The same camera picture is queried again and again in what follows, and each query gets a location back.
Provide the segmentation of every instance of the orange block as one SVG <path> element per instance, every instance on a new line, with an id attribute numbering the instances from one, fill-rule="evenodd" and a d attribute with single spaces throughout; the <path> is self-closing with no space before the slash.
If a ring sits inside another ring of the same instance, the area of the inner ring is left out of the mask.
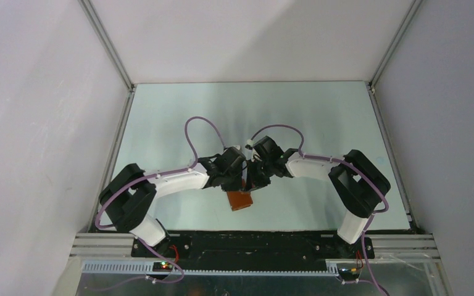
<path id="1" fill-rule="evenodd" d="M 248 208 L 253 204 L 252 195 L 250 192 L 229 191 L 226 192 L 226 194 L 228 195 L 228 201 L 230 202 L 231 210 L 234 212 L 242 208 Z"/>

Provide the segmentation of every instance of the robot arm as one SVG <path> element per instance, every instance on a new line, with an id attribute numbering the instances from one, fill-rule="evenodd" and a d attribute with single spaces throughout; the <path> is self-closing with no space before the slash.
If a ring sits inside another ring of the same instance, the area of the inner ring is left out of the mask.
<path id="1" fill-rule="evenodd" d="M 106 213 L 118 232 L 130 232 L 155 247 L 168 234 L 159 221 L 147 212 L 153 200 L 165 195 L 216 186 L 221 186 L 223 191 L 253 191 L 268 186 L 273 175 L 323 181 L 329 179 L 347 208 L 338 236 L 348 244 L 353 244 L 360 237 L 375 207 L 381 202 L 380 197 L 364 180 L 354 179 L 356 174 L 353 170 L 342 163 L 337 165 L 331 162 L 329 157 L 305 157 L 297 149 L 284 152 L 268 136 L 255 143 L 252 151 L 252 159 L 246 160 L 242 152 L 230 147 L 222 155 L 200 158 L 193 167 L 175 170 L 166 175 L 149 176 L 147 180 L 131 187 L 133 193 L 125 191 L 118 196 L 106 208 Z M 242 188 L 242 167 L 245 161 L 247 180 L 246 187 Z M 370 178 L 382 194 L 389 191 L 388 180 L 361 152 L 352 150 L 340 161 L 354 165 Z M 101 204 L 106 203 L 125 184 L 142 177 L 143 173 L 134 163 L 126 166 L 101 192 Z"/>
<path id="2" fill-rule="evenodd" d="M 238 191 L 245 160 L 242 152 L 230 147 L 222 155 L 200 158 L 195 166 L 146 177 L 144 171 L 132 163 L 101 192 L 99 201 L 104 205 L 125 184 L 144 178 L 133 185 L 131 191 L 121 193 L 106 208 L 106 213 L 118 232 L 132 233 L 154 247 L 167 237 L 167 233 L 159 221 L 147 214 L 153 201 L 190 189 L 221 186 L 224 191 Z"/>
<path id="3" fill-rule="evenodd" d="M 254 144 L 252 154 L 252 163 L 248 164 L 247 172 L 248 191 L 267 186 L 273 175 L 330 180 L 347 209 L 337 234 L 348 244 L 359 239 L 381 199 L 365 180 L 356 181 L 356 173 L 344 163 L 350 163 L 370 178 L 383 195 L 390 189 L 388 180 L 358 150 L 352 150 L 339 159 L 317 155 L 302 156 L 297 149 L 283 152 L 273 139 L 266 136 Z"/>

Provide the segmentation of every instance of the red wire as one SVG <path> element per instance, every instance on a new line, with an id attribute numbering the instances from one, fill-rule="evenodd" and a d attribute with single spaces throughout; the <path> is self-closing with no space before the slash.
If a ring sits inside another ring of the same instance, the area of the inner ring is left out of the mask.
<path id="1" fill-rule="evenodd" d="M 360 262 L 362 264 L 362 266 L 360 267 L 362 269 L 364 267 L 364 261 L 362 261 L 362 255 L 360 254 L 360 251 L 357 251 L 357 254 L 358 254 Z"/>
<path id="2" fill-rule="evenodd" d="M 175 263 L 179 261 L 179 251 L 177 250 L 177 247 L 175 245 L 171 245 L 170 249 L 173 249 L 175 251 Z"/>

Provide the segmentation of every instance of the transparent acrylic panel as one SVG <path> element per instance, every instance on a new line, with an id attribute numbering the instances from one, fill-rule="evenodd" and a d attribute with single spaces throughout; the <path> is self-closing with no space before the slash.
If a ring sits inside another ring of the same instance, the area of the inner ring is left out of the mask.
<path id="1" fill-rule="evenodd" d="M 139 84 L 114 176 L 129 163 L 146 171 L 187 166 L 193 155 L 184 124 L 196 115 L 212 120 L 229 146 L 244 147 L 261 127 L 282 123 L 302 131 L 307 153 L 340 157 L 362 151 L 391 184 L 390 209 L 370 229 L 409 229 L 364 82 Z M 200 157 L 222 152 L 206 122 L 192 121 L 189 135 Z M 284 150 L 300 143 L 289 129 L 268 129 L 258 138 L 264 135 Z M 250 207 L 233 212 L 220 188 L 183 191 L 157 200 L 148 213 L 167 229 L 296 231 L 337 229 L 346 212 L 331 183 L 314 179 L 273 177 L 252 199 Z M 110 224 L 107 215 L 102 224 Z"/>
<path id="2" fill-rule="evenodd" d="M 372 265 L 377 281 L 392 296 L 437 296 L 432 294 L 430 282 L 423 264 L 376 264 Z M 115 289 L 93 292 L 113 286 L 138 275 L 130 274 L 83 274 L 77 295 L 187 295 L 187 296 L 321 296 L 321 295 L 379 295 L 377 289 L 367 283 L 342 286 L 334 277 L 309 276 L 186 276 L 177 284 L 152 284 L 138 279 Z M 370 279 L 367 270 L 361 279 Z"/>

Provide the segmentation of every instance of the purple cable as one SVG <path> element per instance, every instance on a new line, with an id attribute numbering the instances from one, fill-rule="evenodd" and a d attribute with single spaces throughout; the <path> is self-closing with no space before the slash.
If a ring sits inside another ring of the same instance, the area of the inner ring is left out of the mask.
<path id="1" fill-rule="evenodd" d="M 157 253 L 157 251 L 155 251 L 152 247 L 150 247 L 145 241 L 143 241 L 142 239 L 139 239 L 139 241 L 141 243 L 143 243 L 143 245 L 148 248 L 148 250 L 150 250 L 150 252 L 152 252 L 157 258 L 161 259 L 161 260 L 164 260 L 168 263 L 170 263 L 171 265 L 173 265 L 177 270 L 179 270 L 179 272 L 181 273 L 181 276 L 178 278 L 178 279 L 172 279 L 171 281 L 164 281 L 164 280 L 161 280 L 161 279 L 156 279 L 156 278 L 153 278 L 153 277 L 150 277 L 150 276 L 134 276 L 134 277 L 131 277 L 129 279 L 126 279 L 122 282 L 118 282 L 116 283 L 115 285 L 113 286 L 110 286 L 110 287 L 106 287 L 106 288 L 89 288 L 87 287 L 86 289 L 90 290 L 90 291 L 94 291 L 94 292 L 105 292 L 105 291 L 110 291 L 110 290 L 113 290 L 115 288 L 118 288 L 128 282 L 131 282 L 131 281 L 135 281 L 135 280 L 138 280 L 138 279 L 151 279 L 152 282 L 161 282 L 163 284 L 173 284 L 173 283 L 176 283 L 176 282 L 180 282 L 184 277 L 185 277 L 185 271 L 179 266 L 177 265 L 177 263 L 171 261 L 171 260 L 168 260 L 168 258 L 165 258 L 164 256 L 162 256 L 161 254 Z"/>
<path id="2" fill-rule="evenodd" d="M 382 210 L 375 210 L 373 213 L 384 213 L 388 211 L 389 205 L 388 201 L 384 197 L 384 194 L 375 186 L 375 184 L 365 175 L 363 174 L 358 168 L 356 168 L 354 165 L 352 165 L 349 162 L 346 162 L 345 160 L 342 159 L 337 159 L 337 158 L 331 158 L 331 157 L 326 157 L 326 156 L 319 156 L 319 155 L 307 155 L 302 152 L 302 145 L 304 144 L 304 135 L 302 134 L 301 131 L 299 131 L 297 128 L 291 126 L 291 125 L 267 125 L 260 130 L 258 130 L 251 138 L 250 140 L 253 140 L 261 131 L 266 130 L 267 128 L 274 128 L 274 127 L 280 127 L 280 128 L 289 128 L 293 131 L 296 131 L 300 136 L 301 136 L 301 143 L 299 144 L 299 155 L 304 158 L 309 158 L 309 159 L 319 159 L 319 160 L 324 160 L 326 162 L 336 162 L 340 163 L 343 165 L 346 165 L 347 167 L 351 168 L 353 171 L 355 171 L 370 187 L 377 193 L 379 198 L 382 200 L 384 203 L 385 207 Z"/>
<path id="3" fill-rule="evenodd" d="M 372 281 L 373 281 L 372 284 L 379 290 L 379 292 L 381 292 L 381 294 L 384 295 L 384 293 L 386 293 L 386 295 L 389 296 L 388 291 L 386 291 L 381 285 L 379 285 L 379 283 L 375 279 L 375 276 L 373 275 L 372 267 L 370 266 L 370 262 L 368 261 L 368 255 L 366 254 L 366 246 L 364 244 L 364 235 L 366 234 L 366 230 L 368 229 L 368 227 L 370 227 L 370 224 L 373 221 L 373 217 L 374 216 L 372 214 L 371 217 L 368 219 L 366 226 L 364 226 L 364 230 L 362 231 L 362 234 L 360 236 L 360 243 L 362 244 L 362 253 L 364 255 L 364 261 L 366 262 L 366 267 L 368 268 L 368 271 L 370 272 L 370 275 L 372 276 Z"/>
<path id="4" fill-rule="evenodd" d="M 159 173 L 161 176 L 166 176 L 166 175 L 170 175 L 170 174 L 175 174 L 175 173 L 181 173 L 182 171 L 188 171 L 189 168 L 194 168 L 196 165 L 197 165 L 197 162 L 199 161 L 199 156 L 197 155 L 197 151 L 195 150 L 195 147 L 193 147 L 193 144 L 188 136 L 188 124 L 192 121 L 192 120 L 195 120 L 195 119 L 200 119 L 200 120 L 204 120 L 206 122 L 208 122 L 209 125 L 211 125 L 215 132 L 217 133 L 217 136 L 219 137 L 219 140 L 221 141 L 222 143 L 222 146 L 223 148 L 226 148 L 226 144 L 224 143 L 224 140 L 219 132 L 219 130 L 217 129 L 217 127 L 215 126 L 215 124 L 213 124 L 210 120 L 204 118 L 204 117 L 201 117 L 201 116 L 194 116 L 194 117 L 191 117 L 189 118 L 186 123 L 185 123 L 185 137 L 186 137 L 186 141 L 188 142 L 188 145 L 189 147 L 191 148 L 191 151 L 193 152 L 193 157 L 194 157 L 194 160 L 193 160 L 193 163 L 187 167 L 187 168 L 180 168 L 180 169 L 177 169 L 177 170 L 171 170 L 171 171 L 165 171 L 163 173 Z M 147 175 L 147 176 L 142 176 L 138 179 L 135 179 L 133 180 L 132 182 L 124 185 L 121 189 L 119 189 L 115 194 L 112 195 L 112 197 L 110 197 L 105 203 L 104 205 L 102 205 L 101 209 L 99 209 L 99 211 L 97 212 L 97 215 L 95 216 L 95 227 L 97 227 L 98 229 L 101 229 L 101 230 L 104 230 L 104 229 L 107 229 L 107 228 L 110 228 L 110 227 L 113 227 L 114 225 L 113 224 L 108 224 L 108 225 L 101 225 L 101 216 L 102 214 L 104 213 L 104 211 L 106 211 L 106 208 L 112 204 L 112 202 L 114 202 L 114 200 L 120 196 L 123 192 L 125 192 L 126 190 L 128 190 L 130 187 L 134 186 L 135 184 L 139 183 L 139 182 L 142 182 L 144 180 L 147 180 L 147 179 L 151 179 L 151 178 L 154 178 L 155 176 L 157 176 L 157 173 L 155 174 L 151 174 L 151 175 Z"/>
<path id="5" fill-rule="evenodd" d="M 378 290 L 379 292 L 381 292 L 381 294 L 386 294 L 386 295 L 389 295 L 388 294 L 388 291 L 386 291 L 382 286 L 379 285 L 379 283 L 377 283 L 377 280 L 375 279 L 375 276 L 373 275 L 373 272 L 372 272 L 372 268 L 370 267 L 370 263 L 368 262 L 368 256 L 366 254 L 366 248 L 364 246 L 364 235 L 366 233 L 366 230 L 368 229 L 368 227 L 370 227 L 370 224 L 372 223 L 373 221 L 373 216 L 374 214 L 377 214 L 377 213 L 384 213 L 384 212 L 387 212 L 388 209 L 389 209 L 389 204 L 388 204 L 388 201 L 386 200 L 386 198 L 384 197 L 384 194 L 382 194 L 382 192 L 377 188 L 377 186 L 368 178 L 368 176 L 366 176 L 365 174 L 363 174 L 358 168 L 356 168 L 354 165 L 352 165 L 351 163 L 345 161 L 345 160 L 342 160 L 342 159 L 338 159 L 338 158 L 331 158 L 331 157 L 326 157 L 326 156 L 320 156 L 320 155 L 307 155 L 305 153 L 302 152 L 302 145 L 304 143 L 304 136 L 302 135 L 301 131 L 299 131 L 297 128 L 294 128 L 293 126 L 289 126 L 289 125 L 268 125 L 268 126 L 265 126 L 263 128 L 261 128 L 260 130 L 258 130 L 258 132 L 256 132 L 252 138 L 250 138 L 251 140 L 253 140 L 261 131 L 263 130 L 266 130 L 267 128 L 271 128 L 271 127 L 275 127 L 275 126 L 279 126 L 279 127 L 284 127 L 284 128 L 289 128 L 291 130 L 294 130 L 296 131 L 300 136 L 301 136 L 301 144 L 299 145 L 299 155 L 303 158 L 308 158 L 308 159 L 317 159 L 317 160 L 324 160 L 326 162 L 336 162 L 336 163 L 340 163 L 342 165 L 346 165 L 347 167 L 349 167 L 350 169 L 352 169 L 353 171 L 355 171 L 366 183 L 368 183 L 368 185 L 375 191 L 375 193 L 377 193 L 377 195 L 379 196 L 379 198 L 381 199 L 381 201 L 383 202 L 383 204 L 385 205 L 385 207 L 381 210 L 375 210 L 373 211 L 371 217 L 368 219 L 368 222 L 366 223 L 366 226 L 364 227 L 364 229 L 362 230 L 362 235 L 360 236 L 360 240 L 361 240 L 361 243 L 362 243 L 362 252 L 364 254 L 364 259 L 366 261 L 366 266 L 368 267 L 368 270 L 370 272 L 370 275 L 372 276 L 372 280 L 373 282 L 370 282 L 370 281 L 367 281 L 367 282 L 370 282 L 372 283 Z"/>
<path id="6" fill-rule="evenodd" d="M 299 149 L 299 154 L 303 157 L 303 158 L 308 158 L 308 159 L 319 159 L 319 160 L 324 160 L 324 161 L 327 161 L 327 162 L 336 162 L 336 163 L 340 163 L 342 165 L 346 165 L 347 167 L 349 167 L 350 169 L 352 169 L 353 171 L 355 171 L 366 183 L 368 183 L 368 185 L 370 185 L 370 187 L 375 191 L 375 193 L 377 193 L 377 195 L 379 196 L 379 198 L 381 199 L 381 201 L 383 202 L 383 204 L 385 205 L 385 207 L 381 210 L 375 210 L 373 211 L 373 214 L 377 214 L 377 213 L 384 213 L 384 212 L 387 212 L 388 209 L 389 209 L 389 205 L 388 205 L 388 201 L 386 200 L 386 198 L 384 197 L 384 194 L 377 188 L 377 186 L 368 178 L 368 176 L 366 176 L 365 174 L 363 174 L 358 168 L 356 168 L 354 165 L 352 165 L 351 163 L 343 160 L 343 159 L 338 159 L 338 158 L 331 158 L 331 157 L 326 157 L 326 156 L 320 156 L 320 155 L 308 155 L 308 154 L 303 154 L 301 152 L 301 150 Z"/>
<path id="7" fill-rule="evenodd" d="M 291 130 L 296 131 L 297 134 L 299 134 L 299 136 L 301 136 L 301 144 L 299 145 L 299 151 L 301 151 L 302 145 L 304 144 L 304 135 L 301 133 L 301 131 L 299 131 L 297 128 L 294 128 L 294 127 L 291 126 L 291 125 L 267 125 L 267 126 L 261 128 L 260 130 L 258 130 L 258 131 L 250 138 L 250 140 L 253 140 L 261 131 L 266 130 L 267 128 L 289 128 L 289 129 L 291 129 Z"/>
<path id="8" fill-rule="evenodd" d="M 343 279 L 341 279 L 340 277 L 336 277 L 335 279 L 337 279 L 337 281 L 339 281 L 339 282 L 342 282 L 342 281 L 343 281 Z M 360 282 L 366 282 L 366 283 L 368 283 L 368 284 L 372 284 L 372 285 L 375 286 L 375 284 L 374 284 L 373 282 L 368 281 L 368 280 L 366 280 L 366 279 L 359 279 L 358 282 L 357 282 L 357 281 L 344 281 L 345 284 L 358 284 L 358 283 L 360 283 Z M 384 291 L 384 293 L 386 294 L 386 296 L 389 296 L 389 292 L 388 292 L 385 288 L 383 288 L 382 286 L 379 286 L 379 287 L 381 287 L 381 289 Z"/>
<path id="9" fill-rule="evenodd" d="M 177 263 L 171 261 L 171 260 L 168 260 L 167 258 L 165 258 L 163 255 L 157 253 L 157 251 L 155 251 L 152 247 L 150 247 L 145 241 L 143 241 L 141 238 L 139 238 L 139 241 L 141 241 L 143 243 L 143 245 L 148 248 L 148 250 L 150 250 L 150 252 L 152 252 L 157 258 L 160 258 L 161 260 L 164 260 L 168 263 L 170 263 L 171 265 L 173 265 L 177 270 L 179 270 L 179 272 L 181 273 L 181 276 L 178 278 L 178 279 L 172 279 L 171 281 L 163 281 L 161 279 L 153 279 L 153 281 L 156 281 L 156 282 L 161 282 L 163 284 L 173 284 L 174 282 L 180 282 L 184 277 L 185 277 L 185 271 L 177 265 Z"/>

